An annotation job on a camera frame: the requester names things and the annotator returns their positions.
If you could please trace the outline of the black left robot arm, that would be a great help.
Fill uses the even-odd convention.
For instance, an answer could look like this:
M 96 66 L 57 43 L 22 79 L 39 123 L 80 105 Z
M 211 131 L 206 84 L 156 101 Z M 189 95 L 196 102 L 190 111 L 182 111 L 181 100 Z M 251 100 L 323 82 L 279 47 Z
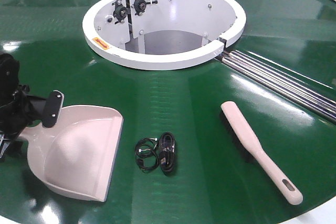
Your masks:
M 20 63 L 1 52 L 1 160 L 6 152 L 21 148 L 18 137 L 35 121 L 53 127 L 59 118 L 64 95 L 52 91 L 47 98 L 29 94 L 30 87 L 19 83 Z

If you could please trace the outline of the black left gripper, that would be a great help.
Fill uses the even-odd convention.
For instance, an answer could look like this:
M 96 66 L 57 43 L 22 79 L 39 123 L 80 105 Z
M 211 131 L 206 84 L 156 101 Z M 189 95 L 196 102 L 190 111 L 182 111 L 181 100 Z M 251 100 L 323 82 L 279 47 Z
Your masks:
M 43 127 L 55 126 L 61 111 L 64 94 L 54 90 L 48 98 L 29 95 L 29 86 L 1 84 L 1 161 L 14 148 L 23 129 L 35 120 Z

